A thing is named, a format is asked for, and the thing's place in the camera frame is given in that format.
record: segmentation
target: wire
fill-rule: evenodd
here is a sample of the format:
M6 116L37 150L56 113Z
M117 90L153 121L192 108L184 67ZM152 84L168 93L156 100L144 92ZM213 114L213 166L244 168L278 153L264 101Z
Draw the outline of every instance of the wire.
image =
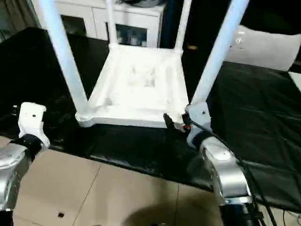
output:
M6 40L5 35L3 34L3 31L0 30L0 41L1 39Z
M283 210L282 219L283 219L283 225L286 226L284 215L285 215L285 210Z
M211 134L213 137L217 138L219 141L221 141L221 142L229 149L230 152L232 152L232 148L230 148L230 146L229 146L223 139L221 139L218 135L216 135L216 134L213 133L212 131L208 130L206 127L199 125L198 123L194 122L194 121L191 120L191 119L190 119L190 122L191 122L193 125L199 127L200 129L202 129L202 130L208 132L208 133ZM243 160L242 160L241 158L239 158L238 156L236 156L234 153L233 153L233 155L237 158L237 160L239 161L239 163L241 164L241 166L244 168L244 170L247 172L247 174L248 174L249 177L251 178L253 184L255 185L255 187L256 187L256 189L257 189L257 191L258 191L258 193L259 193L259 196L260 196L261 199L262 199L263 205L266 207L266 209L267 209L267 211L268 211L269 218L271 219L271 222L272 222L273 226L278 226L278 225L277 225L277 222L276 222L276 220L275 220L275 218L274 218L274 215L273 215L273 213L272 213L272 211L271 211L271 208L270 208L270 206L269 206L267 200L265 199L265 197L264 197L264 195L263 195L263 193L262 193L262 190L260 189L259 185L257 184L257 181L255 180L255 178L254 178L252 172L250 171L249 167L243 162ZM255 197L255 195L253 194L253 192L251 192L251 193L252 193L252 197L253 197L253 199L254 199L254 205L255 205L255 208L256 208L256 210L258 211L258 203L256 202L256 197Z
M264 222L264 220L262 218L259 219L260 223L262 226L267 226L266 223Z
M296 218L299 216L298 213L294 213L294 212L290 212L290 211L287 211L287 213L288 213L289 215L293 216L293 217L296 217Z
M300 216L297 217L297 223L298 223L298 225L301 226L301 223L300 223L299 219L300 219Z

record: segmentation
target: beige floor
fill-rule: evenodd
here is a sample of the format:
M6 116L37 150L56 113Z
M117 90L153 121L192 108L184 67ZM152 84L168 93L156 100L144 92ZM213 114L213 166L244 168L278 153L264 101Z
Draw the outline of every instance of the beige floor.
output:
M273 211L283 226L282 211ZM15 226L222 226L211 193L51 150L23 178L14 219ZM298 225L289 214L285 220Z

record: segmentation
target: black tablecloth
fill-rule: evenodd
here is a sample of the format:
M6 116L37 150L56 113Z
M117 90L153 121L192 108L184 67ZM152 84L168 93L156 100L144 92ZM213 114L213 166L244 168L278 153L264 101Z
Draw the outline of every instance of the black tablecloth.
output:
M108 54L107 42L75 35L69 41L89 96ZM35 102L48 109L44 131L52 149L212 190L198 153L188 147L183 134L113 125L80 128L44 30L20 32L0 45L0 53L0 135L18 134L13 105ZM186 51L182 61L191 98L206 58ZM287 73L224 63L208 101L214 131L246 161L268 202L298 212L300 100Z

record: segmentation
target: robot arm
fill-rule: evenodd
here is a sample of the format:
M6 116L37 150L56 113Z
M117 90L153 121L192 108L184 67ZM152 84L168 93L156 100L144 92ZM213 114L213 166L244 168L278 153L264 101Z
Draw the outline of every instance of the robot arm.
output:
M12 225L22 177L35 156L50 145L43 132L44 111L44 106L23 103L18 121L19 138L0 150L0 218L4 225Z
M263 215L253 200L247 179L233 152L211 132L208 111L198 113L190 105L183 120L190 125L187 142L198 149L210 173L214 193L219 204L225 226L265 225Z

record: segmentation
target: cabinet door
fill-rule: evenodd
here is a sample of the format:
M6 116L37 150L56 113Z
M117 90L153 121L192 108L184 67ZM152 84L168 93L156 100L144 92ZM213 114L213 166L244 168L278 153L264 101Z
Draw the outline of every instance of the cabinet door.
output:
M91 7L60 2L56 5L62 15L67 33L81 34L90 38L97 37Z
M108 40L107 10L93 8L97 37ZM160 19L136 13L115 11L116 30L119 43L134 46L158 46Z

